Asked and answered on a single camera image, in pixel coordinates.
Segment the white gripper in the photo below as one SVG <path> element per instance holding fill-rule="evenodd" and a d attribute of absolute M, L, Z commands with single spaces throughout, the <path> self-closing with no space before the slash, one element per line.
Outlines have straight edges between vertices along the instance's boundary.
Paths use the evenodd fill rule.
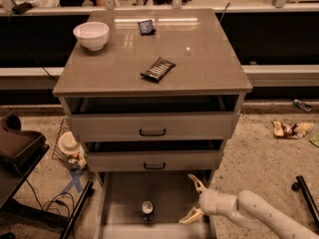
<path fill-rule="evenodd" d="M 212 189 L 206 189 L 205 185 L 193 174 L 188 177 L 193 181 L 199 194 L 198 204 L 200 208 L 192 207 L 190 211 L 179 220 L 180 224 L 190 224 L 205 215 L 232 216 L 236 210 L 236 197 L 234 195 L 220 193 Z"/>

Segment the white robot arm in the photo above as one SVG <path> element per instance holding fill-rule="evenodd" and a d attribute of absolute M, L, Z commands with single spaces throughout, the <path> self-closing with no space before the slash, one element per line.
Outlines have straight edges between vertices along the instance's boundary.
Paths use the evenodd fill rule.
<path fill-rule="evenodd" d="M 198 206 L 179 220 L 180 224 L 190 224 L 203 216 L 223 216 L 232 223 L 248 229 L 258 223 L 267 226 L 280 239 L 319 239 L 319 235 L 277 210 L 258 194 L 242 190 L 237 195 L 221 193 L 206 188 L 193 174 L 193 181 L 199 194 Z"/>

